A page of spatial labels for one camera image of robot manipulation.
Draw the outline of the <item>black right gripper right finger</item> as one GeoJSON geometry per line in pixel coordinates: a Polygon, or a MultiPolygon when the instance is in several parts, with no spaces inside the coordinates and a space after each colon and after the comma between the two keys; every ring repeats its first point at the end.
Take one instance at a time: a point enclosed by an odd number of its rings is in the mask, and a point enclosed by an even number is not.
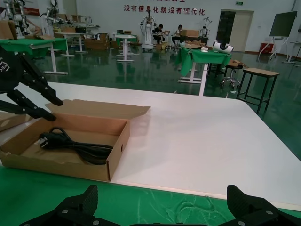
{"type": "Polygon", "coordinates": [[[227,206],[235,217],[224,226],[301,226],[301,219],[284,213],[266,199],[227,186],[227,206]]]}

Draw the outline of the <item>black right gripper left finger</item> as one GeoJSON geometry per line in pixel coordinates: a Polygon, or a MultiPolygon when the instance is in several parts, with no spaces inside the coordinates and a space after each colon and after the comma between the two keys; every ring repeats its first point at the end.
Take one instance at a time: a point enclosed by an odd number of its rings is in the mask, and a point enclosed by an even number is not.
{"type": "Polygon", "coordinates": [[[65,198],[56,208],[21,223],[22,226],[111,226],[112,222],[96,218],[97,185],[90,185],[80,195],[65,198]]]}

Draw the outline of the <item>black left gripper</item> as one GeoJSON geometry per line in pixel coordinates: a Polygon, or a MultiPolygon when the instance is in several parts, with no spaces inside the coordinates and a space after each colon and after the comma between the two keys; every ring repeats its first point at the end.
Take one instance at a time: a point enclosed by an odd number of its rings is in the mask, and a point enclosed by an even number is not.
{"type": "Polygon", "coordinates": [[[13,114],[27,114],[34,119],[44,118],[55,121],[56,117],[43,108],[37,107],[20,91],[14,89],[19,82],[40,93],[45,99],[55,105],[63,105],[63,101],[56,96],[44,73],[35,65],[28,54],[20,52],[14,54],[0,48],[0,92],[15,102],[0,101],[0,110],[13,114]]]}

